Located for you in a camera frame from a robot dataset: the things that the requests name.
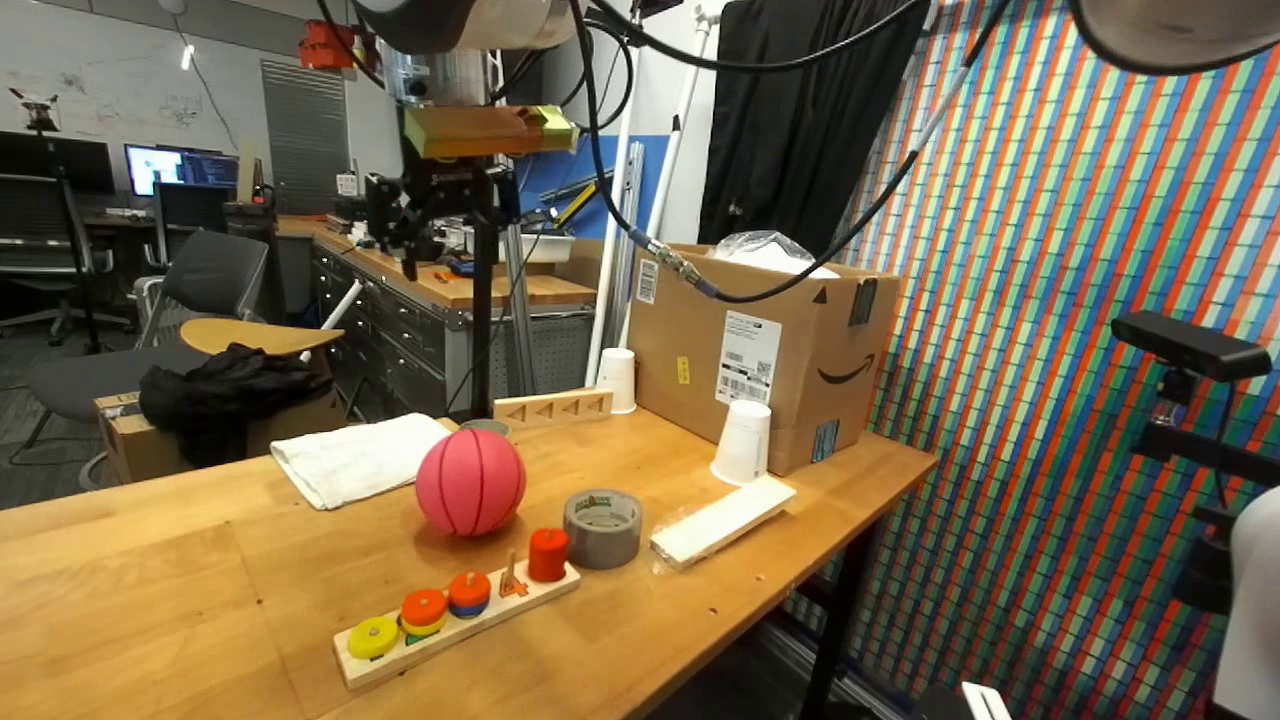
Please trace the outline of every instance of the ball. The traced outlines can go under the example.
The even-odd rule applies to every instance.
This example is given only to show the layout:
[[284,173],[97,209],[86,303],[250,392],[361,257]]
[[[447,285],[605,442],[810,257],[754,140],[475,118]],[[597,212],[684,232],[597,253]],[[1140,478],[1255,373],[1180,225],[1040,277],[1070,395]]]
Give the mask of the ball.
[[523,494],[523,462],[509,434],[460,427],[415,473],[423,519],[447,534],[487,534],[513,525]]

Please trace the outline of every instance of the roll of duct tape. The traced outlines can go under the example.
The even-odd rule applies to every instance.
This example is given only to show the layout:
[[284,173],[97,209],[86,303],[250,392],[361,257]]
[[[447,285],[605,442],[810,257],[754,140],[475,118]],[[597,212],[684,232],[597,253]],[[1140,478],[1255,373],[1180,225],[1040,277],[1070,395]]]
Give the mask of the roll of duct tape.
[[563,503],[567,555],[575,566],[621,566],[640,550],[645,511],[634,494],[590,486]]

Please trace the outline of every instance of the office chair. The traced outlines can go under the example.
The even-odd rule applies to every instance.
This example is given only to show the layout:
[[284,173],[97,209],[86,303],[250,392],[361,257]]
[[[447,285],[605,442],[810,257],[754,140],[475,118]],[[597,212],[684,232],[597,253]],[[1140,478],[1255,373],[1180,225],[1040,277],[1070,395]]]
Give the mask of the office chair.
[[230,189],[155,185],[155,267],[168,267],[180,245],[196,232],[229,232]]
[[[97,418],[97,395],[139,386],[144,373],[155,364],[172,373],[186,373],[203,364],[208,355],[193,347],[151,343],[161,331],[161,315],[175,303],[198,315],[254,318],[264,277],[266,277],[264,240],[224,236],[224,232],[186,236],[186,245],[172,257],[172,267],[162,272],[162,280],[151,285],[155,303],[144,312],[144,326],[130,347],[100,350],[100,355],[65,355],[24,376],[24,386],[44,405],[44,411],[17,452],[40,439],[48,417]],[[93,486],[93,468],[103,457],[106,452],[97,452],[81,468],[82,486]]]
[[48,343],[60,343],[72,312],[81,306],[86,347],[97,350],[100,318],[130,322],[93,306],[93,289],[106,272],[115,272],[115,257],[106,249],[93,249],[60,177],[0,173],[0,277],[60,297],[56,306],[8,315],[0,326],[48,322]]

